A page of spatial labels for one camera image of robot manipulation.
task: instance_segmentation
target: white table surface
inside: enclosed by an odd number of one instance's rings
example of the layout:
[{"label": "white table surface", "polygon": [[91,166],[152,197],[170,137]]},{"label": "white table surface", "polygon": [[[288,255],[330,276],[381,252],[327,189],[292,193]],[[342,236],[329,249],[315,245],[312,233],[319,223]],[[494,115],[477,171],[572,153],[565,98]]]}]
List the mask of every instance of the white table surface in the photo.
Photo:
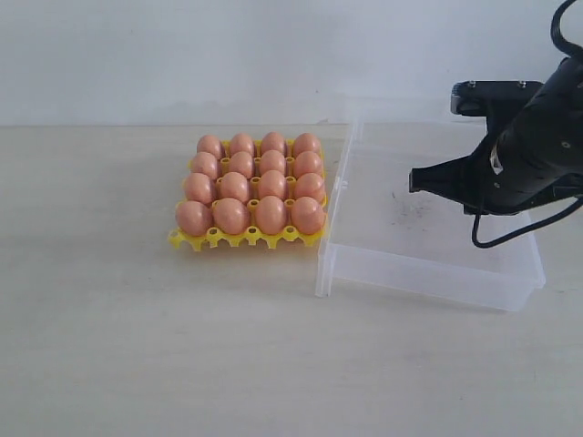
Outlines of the white table surface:
[{"label": "white table surface", "polygon": [[[332,180],[345,127],[245,127],[272,128],[319,135]],[[239,130],[0,129],[0,435],[581,434],[583,215],[538,233],[519,313],[317,299],[315,249],[166,242],[194,141]]]}]

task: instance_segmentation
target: egg tray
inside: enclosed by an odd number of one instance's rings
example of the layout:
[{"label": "egg tray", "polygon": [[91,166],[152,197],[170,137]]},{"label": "egg tray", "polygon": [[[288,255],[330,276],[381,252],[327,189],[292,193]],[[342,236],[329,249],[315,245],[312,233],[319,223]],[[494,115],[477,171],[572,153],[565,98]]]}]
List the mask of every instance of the egg tray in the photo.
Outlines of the egg tray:
[{"label": "egg tray", "polygon": [[[255,144],[255,149],[257,151],[256,155],[260,155],[261,154],[261,142],[259,140],[254,140],[253,143]],[[284,205],[288,211],[288,222],[287,222],[287,225],[283,228],[283,230],[279,234],[268,235],[268,234],[261,232],[261,230],[257,226],[255,226],[256,225],[255,209],[257,208],[257,205],[259,205],[259,200],[257,200],[257,197],[258,197],[257,187],[258,187],[258,184],[259,184],[261,177],[254,176],[253,178],[250,179],[252,199],[247,203],[247,209],[251,213],[251,226],[249,226],[247,229],[245,229],[245,232],[243,232],[241,234],[237,234],[237,235],[231,235],[231,234],[227,234],[227,233],[223,232],[222,230],[220,230],[219,228],[213,226],[212,228],[209,228],[209,230],[207,230],[207,233],[205,235],[202,235],[200,237],[193,237],[193,236],[183,232],[182,229],[176,228],[176,229],[173,229],[168,235],[169,243],[175,249],[179,249],[180,244],[182,244],[183,242],[187,242],[191,245],[192,249],[194,251],[197,251],[197,252],[201,251],[207,243],[211,249],[216,248],[217,246],[219,246],[219,242],[221,240],[226,240],[232,248],[237,248],[243,241],[247,241],[249,246],[256,246],[257,242],[260,239],[264,240],[267,243],[267,247],[269,249],[276,249],[277,243],[281,239],[284,239],[285,241],[290,241],[290,242],[299,239],[303,242],[304,246],[306,246],[306,247],[313,246],[322,237],[323,232],[326,229],[326,224],[324,224],[324,227],[322,229],[320,229],[318,232],[316,232],[315,234],[308,235],[308,234],[302,234],[291,223],[290,211],[292,209],[293,203],[295,202],[295,200],[292,198],[292,196],[293,196],[293,189],[295,188],[295,183],[296,183],[296,178],[294,176],[292,176],[293,163],[295,161],[295,159],[292,156],[293,139],[286,139],[286,143],[287,143],[286,181],[288,183],[288,198],[285,199]],[[221,141],[221,144],[225,148],[225,153],[226,153],[227,157],[229,157],[230,156],[230,141],[228,141],[228,140]],[[322,163],[323,163],[324,156],[323,156],[322,151],[320,151],[320,157],[322,158]],[[259,175],[259,163],[261,162],[261,158],[255,158],[254,161],[255,161],[255,172],[256,172],[255,174]],[[221,159],[220,166],[221,166],[221,172],[222,172],[221,174],[224,175],[225,173],[227,173],[228,168],[229,168],[229,158]],[[217,188],[220,185],[220,181],[221,181],[221,178],[218,178],[217,182],[216,182]],[[185,200],[186,199],[181,200],[177,204],[177,207]],[[213,208],[216,205],[217,201],[218,200],[215,200],[212,203]],[[328,198],[326,195],[324,195],[324,200],[322,201],[323,207],[326,206],[327,201],[328,201]]]}]

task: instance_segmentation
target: egg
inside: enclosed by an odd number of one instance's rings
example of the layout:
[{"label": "egg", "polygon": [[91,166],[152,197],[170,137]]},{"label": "egg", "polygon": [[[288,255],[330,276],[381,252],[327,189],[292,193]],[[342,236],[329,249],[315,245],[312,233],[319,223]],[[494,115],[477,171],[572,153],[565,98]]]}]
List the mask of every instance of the egg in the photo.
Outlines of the egg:
[{"label": "egg", "polygon": [[277,170],[285,175],[285,168],[285,156],[277,150],[270,150],[261,155],[261,161],[259,163],[260,175],[263,175],[270,170]]},{"label": "egg", "polygon": [[247,207],[235,198],[222,198],[212,210],[215,225],[226,234],[237,235],[251,224],[251,214]]},{"label": "egg", "polygon": [[317,175],[323,175],[323,165],[320,155],[315,152],[303,152],[293,163],[293,175],[299,179],[306,173],[315,173]]},{"label": "egg", "polygon": [[221,159],[225,156],[225,149],[218,137],[214,135],[205,135],[199,139],[197,144],[197,152],[209,152],[216,159]]},{"label": "egg", "polygon": [[235,135],[230,141],[229,152],[231,156],[235,155],[237,152],[247,152],[254,157],[255,145],[253,144],[253,138],[244,133]]},{"label": "egg", "polygon": [[326,187],[324,186],[324,179],[315,173],[306,173],[300,176],[295,183],[293,189],[293,196],[295,198],[315,198],[318,203],[322,203],[326,197]]},{"label": "egg", "polygon": [[210,180],[217,180],[220,176],[219,161],[209,152],[199,152],[190,161],[190,171],[207,175]]},{"label": "egg", "polygon": [[322,144],[314,134],[301,134],[293,141],[293,157],[298,157],[303,152],[315,152],[320,155]]},{"label": "egg", "polygon": [[230,172],[222,177],[219,184],[221,198],[235,198],[242,203],[247,203],[251,198],[251,187],[241,173]]},{"label": "egg", "polygon": [[287,154],[285,138],[279,132],[270,132],[261,140],[261,156],[270,150],[277,150],[283,155]]},{"label": "egg", "polygon": [[255,209],[257,227],[267,235],[279,234],[288,221],[288,212],[280,198],[267,196]]},{"label": "egg", "polygon": [[298,198],[291,206],[291,223],[302,234],[311,235],[323,228],[326,215],[313,198]]},{"label": "egg", "polygon": [[277,170],[267,171],[257,184],[259,199],[266,196],[286,199],[288,197],[288,182],[285,176]]},{"label": "egg", "polygon": [[247,152],[237,152],[230,157],[229,172],[241,173],[245,178],[251,179],[255,174],[253,157]]},{"label": "egg", "polygon": [[203,173],[190,173],[184,179],[184,195],[188,200],[196,200],[209,205],[217,198],[215,184]]},{"label": "egg", "polygon": [[210,209],[193,200],[180,203],[175,216],[179,228],[193,237],[204,235],[212,226]]}]

